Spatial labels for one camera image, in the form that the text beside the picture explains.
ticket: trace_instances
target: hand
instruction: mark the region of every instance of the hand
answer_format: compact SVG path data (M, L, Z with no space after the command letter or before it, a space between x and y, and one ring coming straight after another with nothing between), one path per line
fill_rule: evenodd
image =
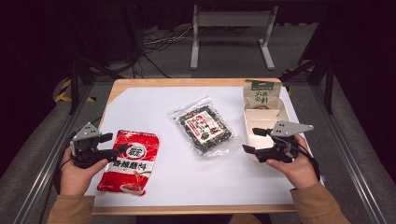
M307 148L305 139L299 134L294 135L298 144ZM284 163L282 161L267 160L266 163L271 167L282 172L290 181L290 183L297 189L310 187L318 183L314 168L308 158L299 153L297 158L291 163Z
M61 169L61 191L60 195L82 196L91 184L94 175L101 171L108 164L108 160L103 159L90 168L81 169L75 166L72 157L71 148L64 151L62 162L67 161Z

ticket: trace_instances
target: red snack bag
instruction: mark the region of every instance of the red snack bag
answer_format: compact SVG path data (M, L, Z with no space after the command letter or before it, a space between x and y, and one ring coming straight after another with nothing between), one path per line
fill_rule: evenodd
M97 189L142 196L157 157L160 141L153 133L120 130L113 148L128 144L117 161L108 164Z

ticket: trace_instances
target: brown sleeve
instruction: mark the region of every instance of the brown sleeve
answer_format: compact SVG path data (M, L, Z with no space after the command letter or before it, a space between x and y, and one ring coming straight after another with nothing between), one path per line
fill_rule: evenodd
M349 223L337 201L320 182L305 189L293 189L290 193L304 224Z
M58 195L49 213L48 223L92 223L94 196Z

